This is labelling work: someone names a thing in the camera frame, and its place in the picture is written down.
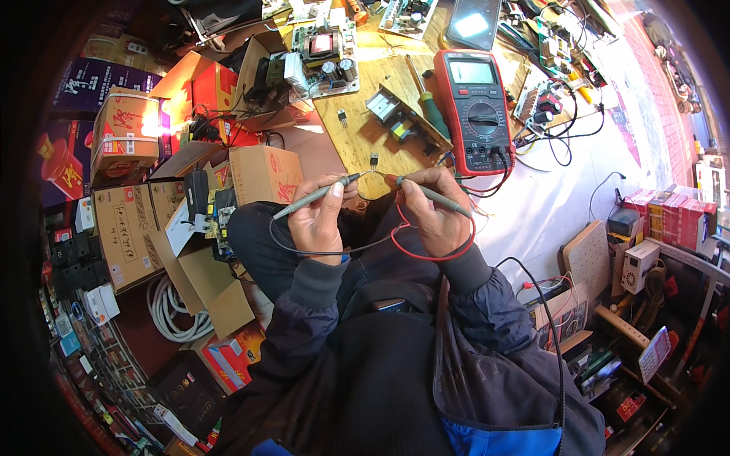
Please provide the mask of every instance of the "jacket sleeve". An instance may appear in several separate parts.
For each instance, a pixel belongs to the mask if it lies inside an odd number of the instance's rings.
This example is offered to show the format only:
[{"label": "jacket sleeve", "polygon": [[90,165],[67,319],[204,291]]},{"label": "jacket sleeve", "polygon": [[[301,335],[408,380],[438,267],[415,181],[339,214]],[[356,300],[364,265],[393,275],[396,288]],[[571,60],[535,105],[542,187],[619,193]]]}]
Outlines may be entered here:
[{"label": "jacket sleeve", "polygon": [[527,309],[504,274],[487,266],[477,246],[439,267],[451,285],[451,314],[469,342],[501,355],[531,346],[537,332]]},{"label": "jacket sleeve", "polygon": [[291,289],[274,303],[272,321],[261,344],[261,360],[252,364],[251,381],[226,401],[221,432],[212,455],[236,452],[268,413],[309,371],[339,317],[336,294],[347,263],[328,266],[304,259],[294,271]]}]

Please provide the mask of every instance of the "hand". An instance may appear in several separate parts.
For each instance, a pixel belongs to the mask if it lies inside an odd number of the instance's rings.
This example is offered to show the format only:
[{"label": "hand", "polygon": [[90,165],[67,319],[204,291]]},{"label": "hand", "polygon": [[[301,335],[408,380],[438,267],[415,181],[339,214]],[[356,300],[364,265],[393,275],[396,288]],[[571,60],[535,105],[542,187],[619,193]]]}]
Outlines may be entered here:
[{"label": "hand", "polygon": [[[319,176],[302,182],[296,187],[293,200],[296,201],[317,190],[336,182],[342,174]],[[357,196],[357,181],[343,188],[342,184],[332,185],[324,197],[308,204],[289,215],[289,231],[294,245],[299,250],[313,252],[341,252],[342,239],[337,229],[337,215],[342,201]],[[311,255],[314,260],[336,266],[342,257],[339,255]]]},{"label": "hand", "polygon": [[472,224],[465,216],[439,204],[431,207],[417,184],[425,185],[469,208],[469,197],[461,191],[453,175],[443,166],[427,168],[408,174],[401,183],[405,204],[418,219],[418,234],[426,251],[434,257],[444,257],[461,247],[470,236]]}]

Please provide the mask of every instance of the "bottle graphic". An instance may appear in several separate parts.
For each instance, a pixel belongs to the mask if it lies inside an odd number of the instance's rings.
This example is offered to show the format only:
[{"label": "bottle graphic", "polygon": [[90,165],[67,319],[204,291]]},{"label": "bottle graphic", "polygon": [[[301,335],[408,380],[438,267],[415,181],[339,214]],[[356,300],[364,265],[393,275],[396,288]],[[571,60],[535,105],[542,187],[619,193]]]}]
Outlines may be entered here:
[{"label": "bottle graphic", "polygon": [[74,157],[64,138],[57,139],[51,144],[48,133],[43,133],[38,143],[38,154],[43,157],[41,165],[43,180],[52,182],[71,200],[83,198],[83,167]]}]

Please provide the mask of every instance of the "knee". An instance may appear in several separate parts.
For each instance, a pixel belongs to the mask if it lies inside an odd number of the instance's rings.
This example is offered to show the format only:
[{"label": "knee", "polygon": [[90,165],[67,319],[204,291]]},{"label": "knee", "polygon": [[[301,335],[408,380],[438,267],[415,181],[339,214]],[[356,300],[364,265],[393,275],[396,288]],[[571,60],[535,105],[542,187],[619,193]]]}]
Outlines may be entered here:
[{"label": "knee", "polygon": [[282,208],[280,204],[257,201],[239,207],[228,220],[228,242],[237,257],[255,249],[257,240],[269,235],[272,214]]}]

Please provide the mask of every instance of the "wooden workbench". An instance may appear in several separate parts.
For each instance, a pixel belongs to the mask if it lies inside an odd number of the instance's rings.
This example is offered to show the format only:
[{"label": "wooden workbench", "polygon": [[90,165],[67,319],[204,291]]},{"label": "wooden workbench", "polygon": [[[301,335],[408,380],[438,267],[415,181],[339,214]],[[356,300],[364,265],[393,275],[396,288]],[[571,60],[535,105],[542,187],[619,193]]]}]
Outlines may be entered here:
[{"label": "wooden workbench", "polygon": [[[333,0],[332,7],[339,6],[341,0]],[[275,17],[274,21],[279,26],[284,43],[291,48],[293,27],[284,26],[287,14],[287,12],[282,13]],[[371,16],[365,24],[357,27],[360,90],[339,96],[317,98],[313,101],[347,172],[355,173],[370,169],[372,152],[378,152],[377,169],[385,173],[408,174],[436,165],[439,157],[435,154],[426,157],[422,151],[423,145],[419,141],[409,140],[404,144],[394,141],[390,132],[375,122],[373,114],[365,107],[365,102],[377,92],[379,84],[383,84],[408,105],[417,109],[419,114],[423,114],[418,103],[418,88],[404,56],[411,55],[419,73],[433,69],[433,58],[439,49],[439,35],[448,25],[450,15],[450,8],[437,7],[423,41],[378,31],[382,15]],[[519,97],[529,73],[530,62],[527,57],[512,50],[509,45],[499,41],[499,38],[495,40],[491,52],[499,65],[502,82],[516,98]],[[432,77],[424,82],[427,90],[433,92],[439,109],[445,112],[435,79]],[[565,123],[572,117],[573,107],[565,106],[565,108],[560,117],[556,116],[554,124]],[[344,127],[337,118],[339,109],[345,110],[348,127]],[[522,124],[510,117],[510,130],[513,135],[522,127]],[[379,198],[391,191],[378,174],[367,174],[362,177],[358,188],[360,196],[365,199]]]}]

